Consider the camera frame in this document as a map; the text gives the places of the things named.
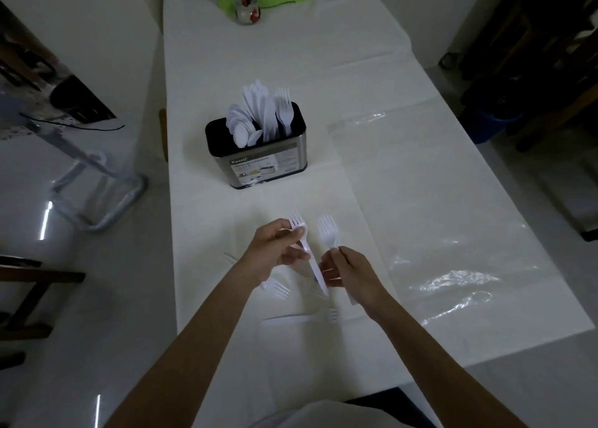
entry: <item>black cable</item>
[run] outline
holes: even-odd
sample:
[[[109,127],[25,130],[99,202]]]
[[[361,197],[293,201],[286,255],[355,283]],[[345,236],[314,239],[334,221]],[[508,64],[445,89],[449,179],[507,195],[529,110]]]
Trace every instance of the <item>black cable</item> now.
[[[64,126],[64,127],[71,127],[73,129],[81,129],[84,131],[101,131],[101,132],[110,132],[110,131],[117,131],[119,129],[122,129],[126,126],[126,124],[123,124],[121,127],[117,127],[115,129],[95,129],[93,127],[79,127],[79,126],[73,126],[72,124],[64,124],[63,122],[55,122],[55,121],[48,121],[48,120],[39,120],[37,118],[32,118],[29,115],[26,115],[22,112],[19,113],[19,115],[23,116],[24,118],[27,118],[28,120],[33,120],[33,121],[39,121],[39,122],[48,122],[50,124],[57,124],[58,126]]]

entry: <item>person's left hand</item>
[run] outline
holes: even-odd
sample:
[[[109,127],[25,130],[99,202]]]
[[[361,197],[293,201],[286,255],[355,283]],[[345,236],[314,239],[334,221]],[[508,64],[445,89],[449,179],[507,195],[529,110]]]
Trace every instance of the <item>person's left hand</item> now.
[[[268,280],[274,266],[290,266],[300,260],[309,260],[308,253],[291,247],[301,239],[305,229],[300,227],[291,231],[290,228],[291,223],[287,219],[277,219],[258,228],[249,247],[235,265],[254,278],[256,286]]]

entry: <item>stainless steel container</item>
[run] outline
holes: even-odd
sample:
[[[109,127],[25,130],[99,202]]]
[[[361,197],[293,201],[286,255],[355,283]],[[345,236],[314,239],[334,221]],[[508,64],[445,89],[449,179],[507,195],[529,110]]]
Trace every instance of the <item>stainless steel container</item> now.
[[[244,189],[307,168],[306,125],[299,107],[292,104],[295,113],[291,123],[292,136],[266,144],[260,139],[255,146],[239,149],[226,127],[226,118],[206,125],[210,154],[232,187]]]

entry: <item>plastic table cover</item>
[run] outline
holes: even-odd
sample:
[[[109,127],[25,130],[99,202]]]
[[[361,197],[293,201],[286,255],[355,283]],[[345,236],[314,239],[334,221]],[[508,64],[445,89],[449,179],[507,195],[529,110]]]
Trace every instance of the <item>plastic table cover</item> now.
[[[469,365],[593,327],[379,0],[310,0],[242,27],[209,0],[164,0],[168,154],[178,328],[256,227],[331,213],[348,246],[455,359]],[[259,78],[288,87],[307,124],[305,172],[234,190],[203,129]],[[305,269],[297,269],[307,275]],[[282,301],[256,290],[196,424],[248,426],[323,397],[411,381],[383,332],[333,292],[335,325],[262,328],[312,313],[314,282],[276,268]]]

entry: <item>glossy floor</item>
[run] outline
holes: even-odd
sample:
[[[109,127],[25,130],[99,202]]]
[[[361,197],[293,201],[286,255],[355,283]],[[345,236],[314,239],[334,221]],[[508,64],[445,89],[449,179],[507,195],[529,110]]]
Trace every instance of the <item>glossy floor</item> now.
[[[0,353],[27,351],[23,366],[0,372],[0,421],[13,427],[101,426],[175,336],[168,167],[145,152],[135,153],[135,134],[120,132],[72,137],[86,149],[108,151],[117,165],[134,165],[149,176],[146,195],[99,235],[79,234],[50,210],[43,240],[45,189],[69,159],[36,137],[0,142],[0,253],[87,273],[80,285],[51,287],[32,316],[55,326],[48,339],[1,345]],[[480,146],[579,302],[598,322],[598,243],[581,240],[538,189],[537,174],[552,177],[554,160],[544,160],[542,149],[532,158],[512,155],[510,149],[503,137]],[[575,173],[569,163],[557,170]],[[77,190],[82,199],[89,193],[84,186]],[[567,190],[574,194],[571,187]],[[586,214],[597,210],[592,197],[586,192],[575,196],[578,209]],[[0,286],[0,307],[14,310],[23,287]],[[595,331],[476,365],[470,372],[532,427],[592,426],[598,420]],[[405,390],[417,396],[414,386]]]

